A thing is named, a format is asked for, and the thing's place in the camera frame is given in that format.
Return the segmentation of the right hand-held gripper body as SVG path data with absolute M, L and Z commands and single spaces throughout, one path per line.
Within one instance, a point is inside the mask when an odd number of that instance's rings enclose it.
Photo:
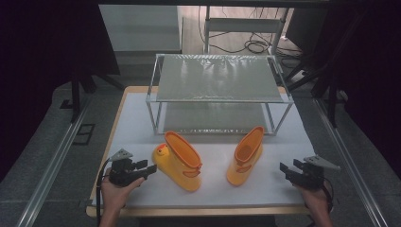
M 299 168 L 301 173 L 296 172 L 292 183 L 310 190 L 317 190 L 323 187 L 324 170 L 326 168 L 340 170 L 340 166 L 332 164 L 319 155 L 305 157 L 303 163 L 305 167 L 303 169 Z

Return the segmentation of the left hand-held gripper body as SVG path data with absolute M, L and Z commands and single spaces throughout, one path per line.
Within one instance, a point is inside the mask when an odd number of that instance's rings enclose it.
M 121 148 L 116 154 L 114 154 L 110 160 L 112 161 L 112 170 L 110 171 L 109 177 L 110 182 L 114 185 L 125 187 L 135 180 L 141 178 L 141 170 L 134 169 L 132 154 L 125 149 Z

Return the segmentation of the yellow rain boot with duck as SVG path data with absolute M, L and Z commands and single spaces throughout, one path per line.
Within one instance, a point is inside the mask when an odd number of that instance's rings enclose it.
M 152 161 L 182 189 L 193 192 L 200 188 L 201 157 L 178 133 L 165 133 L 165 142 L 152 152 Z

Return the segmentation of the two-tier metal shoe rack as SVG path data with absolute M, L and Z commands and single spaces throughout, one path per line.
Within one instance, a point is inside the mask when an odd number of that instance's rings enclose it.
M 276 135 L 293 105 L 271 55 L 159 54 L 146 102 L 156 134 Z

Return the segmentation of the person's left hand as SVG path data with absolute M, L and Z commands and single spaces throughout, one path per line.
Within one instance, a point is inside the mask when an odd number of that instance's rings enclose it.
M 120 210 L 125 206 L 130 193 L 145 181 L 139 178 L 128 186 L 119 187 L 110 182 L 109 177 L 105 177 L 101 183 L 103 199 L 103 218 L 118 217 Z

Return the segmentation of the person's right hand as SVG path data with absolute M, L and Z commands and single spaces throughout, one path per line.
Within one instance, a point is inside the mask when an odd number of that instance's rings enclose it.
M 329 215 L 327 198 L 321 189 L 318 191 L 311 191 L 299 185 L 295 185 L 295 187 L 301 192 L 305 205 L 313 218 Z

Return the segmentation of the white table mat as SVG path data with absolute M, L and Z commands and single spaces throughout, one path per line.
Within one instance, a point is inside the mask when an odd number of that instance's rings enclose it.
M 128 207 L 250 207 L 304 202 L 298 190 L 279 170 L 281 163 L 292 166 L 295 159 L 302 160 L 314 154 L 296 107 L 290 108 L 275 136 L 264 138 L 263 152 L 248 180 L 240 186 L 226 180 L 226 171 L 241 140 L 239 135 L 198 134 L 187 135 L 185 139 L 201 157 L 200 188 L 188 192 L 162 171 L 157 171 L 130 194 L 126 202 Z M 113 155 L 123 148 L 133 154 L 134 161 L 150 161 L 153 150 L 164 141 L 162 135 L 153 133 L 146 95 L 125 95 L 111 136 L 109 153 Z

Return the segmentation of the black stand legs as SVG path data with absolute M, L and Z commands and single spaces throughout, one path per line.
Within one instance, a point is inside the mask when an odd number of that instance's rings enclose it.
M 331 125 L 336 128 L 336 105 L 337 105 L 337 91 L 338 79 L 334 75 L 333 69 L 341 54 L 340 50 L 334 50 L 328 57 L 327 62 L 320 68 L 312 70 L 303 78 L 287 86 L 289 91 L 293 91 L 306 83 L 317 79 L 314 87 L 311 90 L 313 97 L 320 98 L 325 92 L 328 92 L 328 109 L 327 117 Z
M 96 91 L 96 84 L 93 76 L 97 76 L 119 90 L 124 90 L 125 85 L 118 82 L 117 80 L 108 76 L 105 72 L 96 69 L 93 66 L 77 66 L 71 73 L 71 92 L 72 92 L 72 110 L 73 115 L 71 122 L 75 123 L 78 120 L 78 116 L 81 111 L 80 107 L 80 91 L 82 87 L 84 92 L 87 94 L 93 94 Z

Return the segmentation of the dark monitor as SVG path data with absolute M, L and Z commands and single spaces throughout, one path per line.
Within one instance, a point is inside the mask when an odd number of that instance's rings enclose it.
M 320 39 L 326 14 L 326 9 L 295 9 L 288 24 L 286 37 L 304 54 L 313 53 Z

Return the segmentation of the white cabinet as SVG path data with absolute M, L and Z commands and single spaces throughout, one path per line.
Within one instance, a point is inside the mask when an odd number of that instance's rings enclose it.
M 100 5 L 114 51 L 182 50 L 181 9 L 177 6 Z

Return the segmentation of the aluminium floor rail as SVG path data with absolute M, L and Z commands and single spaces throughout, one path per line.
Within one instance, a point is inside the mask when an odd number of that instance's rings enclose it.
M 32 227 L 37 216 L 39 215 L 45 199 L 61 169 L 61 166 L 65 160 L 65 157 L 72 146 L 75 136 L 78 133 L 78 129 L 85 117 L 89 105 L 93 99 L 92 95 L 85 96 L 81 101 L 80 113 L 76 117 L 73 123 L 69 124 L 67 131 L 64 133 L 63 138 L 57 146 L 55 154 L 50 159 L 44 174 L 38 181 L 35 190 L 33 191 L 28 203 L 20 216 L 15 227 Z
M 325 109 L 323 102 L 319 99 L 313 99 L 313 102 L 318 109 L 322 122 L 334 141 L 336 150 L 343 162 L 344 168 L 346 169 L 374 227 L 389 227 L 388 222 L 385 220 L 382 211 L 373 196 L 373 193 L 363 180 L 351 154 L 349 153 L 348 148 L 340 136 L 338 129 L 335 128 L 328 119 L 328 116 L 326 115 L 327 110 Z

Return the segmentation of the white metal frame stand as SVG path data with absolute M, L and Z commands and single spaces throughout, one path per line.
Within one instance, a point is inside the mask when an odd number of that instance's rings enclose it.
M 283 34 L 288 12 L 289 8 L 284 9 L 280 18 L 212 18 L 210 17 L 210 7 L 207 7 L 203 28 L 203 52 L 209 52 L 211 32 L 217 32 L 219 35 L 230 32 L 269 33 L 273 35 L 273 39 L 269 44 L 268 51 L 271 55 L 275 55 Z

